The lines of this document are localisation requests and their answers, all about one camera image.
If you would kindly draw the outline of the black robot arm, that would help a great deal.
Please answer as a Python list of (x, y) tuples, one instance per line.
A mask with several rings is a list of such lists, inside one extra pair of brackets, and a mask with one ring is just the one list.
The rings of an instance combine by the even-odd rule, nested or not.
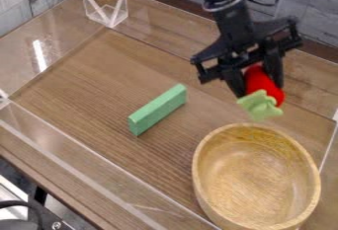
[(283, 87), (281, 58), (301, 45), (297, 18), (287, 16), (255, 22), (247, 1), (203, 0), (201, 8), (212, 15), (219, 37), (189, 58), (199, 82), (223, 80), (237, 98), (247, 91), (241, 70), (259, 62), (277, 88)]

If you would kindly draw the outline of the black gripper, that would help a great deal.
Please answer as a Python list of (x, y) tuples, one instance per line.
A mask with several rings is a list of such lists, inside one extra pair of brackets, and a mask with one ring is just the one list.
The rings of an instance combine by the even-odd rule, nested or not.
[(204, 4), (213, 17), (219, 37), (189, 58), (201, 84), (220, 79), (237, 98), (245, 95), (241, 69), (259, 62), (277, 88), (283, 86), (281, 58), (300, 46), (297, 19), (285, 16), (255, 22), (244, 2), (225, 6)]

